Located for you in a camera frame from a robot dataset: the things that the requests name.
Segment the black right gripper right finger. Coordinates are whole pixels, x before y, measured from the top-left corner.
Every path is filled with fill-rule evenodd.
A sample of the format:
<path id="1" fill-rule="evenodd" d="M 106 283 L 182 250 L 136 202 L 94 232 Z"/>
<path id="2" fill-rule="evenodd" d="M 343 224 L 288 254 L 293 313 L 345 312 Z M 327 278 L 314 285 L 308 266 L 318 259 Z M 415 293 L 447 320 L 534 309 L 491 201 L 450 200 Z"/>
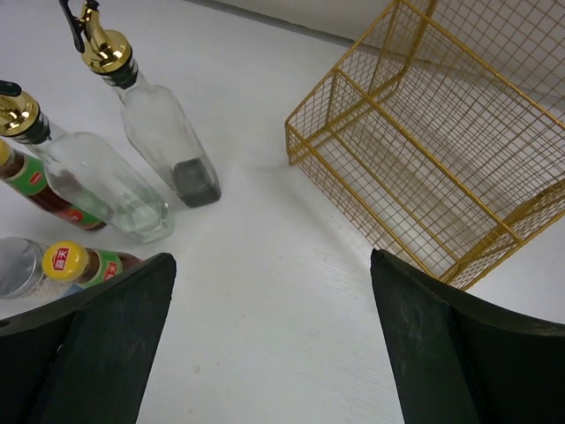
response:
<path id="1" fill-rule="evenodd" d="M 407 423 L 562 423 L 564 327 L 444 284 L 385 250 L 373 295 Z"/>

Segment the clear glass oil bottle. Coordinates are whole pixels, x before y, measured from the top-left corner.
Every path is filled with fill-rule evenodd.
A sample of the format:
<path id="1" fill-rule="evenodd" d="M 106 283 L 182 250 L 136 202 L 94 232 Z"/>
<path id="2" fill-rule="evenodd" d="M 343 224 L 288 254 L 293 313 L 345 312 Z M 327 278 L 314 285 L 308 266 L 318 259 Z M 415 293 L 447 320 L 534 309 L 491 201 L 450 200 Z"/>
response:
<path id="1" fill-rule="evenodd" d="M 44 164 L 52 190 L 140 243 L 174 231 L 169 205 L 102 137 L 49 121 L 20 85 L 1 82 L 1 135 Z"/>

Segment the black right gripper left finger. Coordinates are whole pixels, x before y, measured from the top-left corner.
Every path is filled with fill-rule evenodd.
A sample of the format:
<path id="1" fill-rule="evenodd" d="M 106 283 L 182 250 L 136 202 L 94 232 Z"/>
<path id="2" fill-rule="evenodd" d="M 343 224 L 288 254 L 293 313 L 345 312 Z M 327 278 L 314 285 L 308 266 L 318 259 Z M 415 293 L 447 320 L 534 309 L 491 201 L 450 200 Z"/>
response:
<path id="1" fill-rule="evenodd" d="M 110 280 L 1 320 L 3 423 L 133 423 L 177 273 L 157 254 Z"/>

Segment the glass oil bottle dark liquid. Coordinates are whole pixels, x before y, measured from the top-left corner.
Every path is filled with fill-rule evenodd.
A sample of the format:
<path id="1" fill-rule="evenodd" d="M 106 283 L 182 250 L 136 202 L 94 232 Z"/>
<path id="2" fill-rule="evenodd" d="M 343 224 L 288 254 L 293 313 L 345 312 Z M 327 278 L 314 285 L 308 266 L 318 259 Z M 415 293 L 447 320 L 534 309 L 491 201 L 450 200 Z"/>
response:
<path id="1" fill-rule="evenodd" d="M 59 5 L 83 62 L 117 94 L 130 144 L 187 207 L 219 201 L 215 167 L 173 93 L 147 82 L 128 39 L 102 27 L 98 2 L 85 1 L 79 16 Z"/>

